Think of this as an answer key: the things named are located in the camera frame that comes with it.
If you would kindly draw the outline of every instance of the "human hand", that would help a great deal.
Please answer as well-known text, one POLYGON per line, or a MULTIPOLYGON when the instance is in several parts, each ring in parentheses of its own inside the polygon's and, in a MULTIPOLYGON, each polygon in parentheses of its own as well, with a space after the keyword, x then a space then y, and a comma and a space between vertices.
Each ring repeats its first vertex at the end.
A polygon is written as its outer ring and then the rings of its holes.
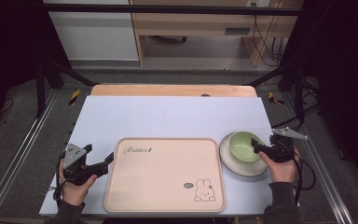
MULTIPOLYGON (((295 148, 295 158, 299 161, 298 151, 295 148)), ((266 163, 269 168, 272 182, 291 182, 293 183, 296 178, 296 164, 294 161, 286 161, 277 163, 269 158, 264 152, 258 152, 261 160, 266 163)))
MULTIPOLYGON (((64 181, 63 177, 63 160, 60 163, 60 183, 64 181)), ((89 193, 89 188, 95 183, 95 180, 98 178, 97 175, 92 175, 89 179, 81 186, 75 185, 71 182, 65 182, 62 185, 62 199, 67 203, 79 206, 83 203, 87 194, 89 193)))

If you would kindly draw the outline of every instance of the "wall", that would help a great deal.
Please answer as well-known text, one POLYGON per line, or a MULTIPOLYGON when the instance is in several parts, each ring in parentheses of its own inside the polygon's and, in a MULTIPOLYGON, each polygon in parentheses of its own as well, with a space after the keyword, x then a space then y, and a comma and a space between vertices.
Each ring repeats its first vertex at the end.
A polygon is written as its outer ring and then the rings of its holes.
MULTIPOLYGON (((44 0, 45 3, 128 4, 126 0, 44 0)), ((68 59, 138 61, 130 13, 49 12, 68 59)))

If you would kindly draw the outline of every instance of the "pink tray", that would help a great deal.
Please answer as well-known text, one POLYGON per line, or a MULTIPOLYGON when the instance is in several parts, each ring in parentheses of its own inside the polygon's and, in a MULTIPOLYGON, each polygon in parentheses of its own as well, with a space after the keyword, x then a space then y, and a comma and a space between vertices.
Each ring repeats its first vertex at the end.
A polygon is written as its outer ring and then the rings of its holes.
POLYGON ((121 139, 109 174, 110 212, 218 212, 226 204, 212 139, 121 139))

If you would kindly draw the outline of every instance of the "aluminum rail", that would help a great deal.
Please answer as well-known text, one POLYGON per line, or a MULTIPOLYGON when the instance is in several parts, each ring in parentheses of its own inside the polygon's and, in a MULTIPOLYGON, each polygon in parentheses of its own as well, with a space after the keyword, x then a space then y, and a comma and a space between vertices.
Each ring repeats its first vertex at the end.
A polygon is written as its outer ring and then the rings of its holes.
POLYGON ((5 173, 4 177, 0 182, 0 206, 6 198, 8 191, 10 190, 14 180, 16 179, 16 176, 19 173, 20 168, 22 167, 22 164, 24 163, 32 145, 34 144, 36 137, 42 129, 42 126, 48 117, 48 113, 53 107, 58 92, 58 90, 51 90, 46 101, 46 109, 44 110, 42 115, 34 121, 33 126, 31 127, 30 131, 22 142, 20 149, 18 150, 12 163, 7 168, 7 172, 5 173))
MULTIPOLYGON (((283 92, 282 98, 287 103, 292 115, 295 116, 296 112, 294 110, 293 97, 290 96, 290 93, 283 92)), ((304 125, 302 127, 300 127, 300 131, 302 132, 302 134, 305 134, 306 136, 310 137, 310 135, 308 134, 308 131, 304 125)), ((315 145, 311 141, 311 138, 309 141, 305 141, 305 144, 307 145, 307 148, 309 149, 308 155, 310 156, 310 161, 314 165, 313 168, 315 170, 315 173, 318 176, 318 179, 321 183, 321 186, 324 190, 324 194, 325 194, 328 202, 330 202, 330 205, 333 209, 334 215, 336 216, 338 223, 339 224, 354 223, 351 218, 351 214, 349 213, 349 211, 347 209, 347 206, 342 201, 341 196, 337 190, 337 187, 334 184, 334 181, 331 178, 331 175, 328 173, 327 169, 325 168, 321 157, 319 156, 318 152, 316 151, 315 145)))
POLYGON ((23 4, 23 8, 55 12, 177 13, 260 16, 319 15, 316 10, 284 7, 209 7, 162 5, 23 4))

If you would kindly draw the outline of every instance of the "rabbit illustration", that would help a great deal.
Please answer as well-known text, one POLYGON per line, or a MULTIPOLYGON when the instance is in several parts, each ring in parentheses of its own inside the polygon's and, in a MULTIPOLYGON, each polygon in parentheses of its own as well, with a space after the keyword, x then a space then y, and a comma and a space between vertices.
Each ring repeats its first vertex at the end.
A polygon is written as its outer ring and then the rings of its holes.
POLYGON ((194 198, 194 201, 214 202, 215 200, 216 198, 214 197, 214 191, 211 185, 211 180, 209 179, 197 180, 196 197, 194 198))

